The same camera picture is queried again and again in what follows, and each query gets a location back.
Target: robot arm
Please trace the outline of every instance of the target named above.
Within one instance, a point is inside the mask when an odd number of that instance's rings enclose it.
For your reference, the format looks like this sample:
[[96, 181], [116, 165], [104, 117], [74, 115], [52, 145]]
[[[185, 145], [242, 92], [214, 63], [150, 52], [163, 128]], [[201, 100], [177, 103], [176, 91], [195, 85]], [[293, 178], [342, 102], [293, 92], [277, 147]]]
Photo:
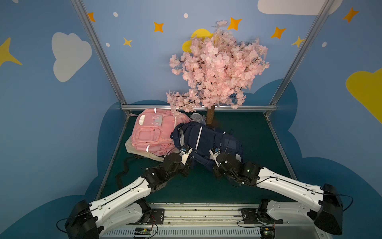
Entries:
[[[253, 163], [242, 164], [234, 156], [221, 153], [216, 157], [214, 166], [216, 176], [225, 175], [238, 183], [268, 189], [293, 200], [310, 210], [297, 210], [323, 231], [342, 235], [343, 204], [334, 186], [323, 187], [305, 184], [272, 172], [268, 168]], [[273, 223], [282, 219], [282, 214], [275, 213], [276, 202], [263, 200], [256, 211], [257, 220]]]
[[[186, 176], [190, 169], [188, 156], [191, 151], [192, 148], [186, 146], [180, 154], [171, 153], [161, 165], [148, 169], [130, 185], [110, 196], [90, 204], [85, 200], [79, 202], [65, 223], [69, 239], [98, 239], [124, 224], [146, 223], [151, 208], [143, 198], [166, 186], [174, 176]], [[211, 158], [216, 162], [216, 176], [226, 176], [240, 184], [275, 191], [302, 205], [300, 210], [290, 208], [288, 211], [285, 210], [288, 203], [284, 205], [265, 199], [258, 209], [242, 209], [244, 218], [245, 213], [251, 213], [256, 221], [270, 224], [286, 217], [303, 217], [313, 221], [323, 231], [342, 234], [343, 205], [335, 187], [328, 184], [323, 187], [305, 184], [253, 163], [242, 164], [234, 156], [220, 153], [219, 149], [211, 151]]]
[[74, 207], [65, 223], [69, 239], [98, 239], [108, 231], [129, 223], [149, 220], [150, 206], [144, 198], [166, 186], [178, 174], [189, 172], [187, 161], [191, 148], [171, 153], [159, 166], [150, 168], [123, 189], [87, 204], [85, 200]]

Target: tree trunk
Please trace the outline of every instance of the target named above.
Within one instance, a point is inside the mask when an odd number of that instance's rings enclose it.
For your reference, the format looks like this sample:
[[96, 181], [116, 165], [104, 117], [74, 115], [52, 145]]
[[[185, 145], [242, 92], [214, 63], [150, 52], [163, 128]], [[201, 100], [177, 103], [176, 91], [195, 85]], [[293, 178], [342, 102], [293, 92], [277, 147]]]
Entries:
[[207, 109], [207, 119], [206, 124], [212, 124], [212, 120], [214, 119], [215, 106], [211, 106], [211, 109]]

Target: artificial cherry blossom tree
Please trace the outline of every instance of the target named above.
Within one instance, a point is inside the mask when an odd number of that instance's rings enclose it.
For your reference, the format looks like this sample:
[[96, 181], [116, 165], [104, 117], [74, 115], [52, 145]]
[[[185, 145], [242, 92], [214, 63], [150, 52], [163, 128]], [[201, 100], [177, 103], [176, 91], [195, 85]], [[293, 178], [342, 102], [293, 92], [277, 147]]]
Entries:
[[212, 123], [215, 106], [231, 105], [237, 109], [245, 101], [243, 89], [250, 89], [253, 79], [269, 67], [265, 62], [268, 48], [259, 40], [237, 43], [232, 32], [220, 29], [226, 21], [218, 22], [211, 38], [192, 38], [191, 54], [184, 52], [180, 60], [170, 59], [170, 67], [176, 75], [183, 74], [189, 91], [167, 93], [172, 112], [196, 111], [195, 107], [207, 107], [207, 124]]

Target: black strap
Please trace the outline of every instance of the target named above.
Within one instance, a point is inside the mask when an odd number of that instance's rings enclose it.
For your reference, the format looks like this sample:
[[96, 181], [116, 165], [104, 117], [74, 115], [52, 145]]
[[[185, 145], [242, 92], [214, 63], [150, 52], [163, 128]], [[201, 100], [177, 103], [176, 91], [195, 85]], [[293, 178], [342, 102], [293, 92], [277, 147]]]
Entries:
[[133, 157], [127, 158], [127, 159], [125, 159], [123, 161], [123, 171], [117, 173], [117, 175], [115, 176], [115, 180], [117, 182], [117, 186], [118, 186], [119, 189], [124, 188], [123, 182], [122, 182], [122, 179], [121, 179], [122, 176], [126, 175], [129, 172], [128, 160], [130, 160], [130, 159], [140, 159], [140, 158], [145, 158], [145, 157], [136, 154]]

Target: white cloud decal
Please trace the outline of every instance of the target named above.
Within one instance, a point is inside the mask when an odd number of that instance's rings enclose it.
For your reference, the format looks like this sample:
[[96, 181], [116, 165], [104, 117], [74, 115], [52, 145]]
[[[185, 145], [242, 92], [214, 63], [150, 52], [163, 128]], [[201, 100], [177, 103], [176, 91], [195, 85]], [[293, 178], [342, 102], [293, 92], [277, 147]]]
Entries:
[[53, 72], [61, 82], [68, 81], [92, 56], [90, 44], [74, 33], [55, 33], [52, 50], [56, 57]]
[[[325, 0], [259, 0], [257, 8], [265, 14], [317, 15]], [[341, 5], [335, 0], [329, 10], [332, 14]]]

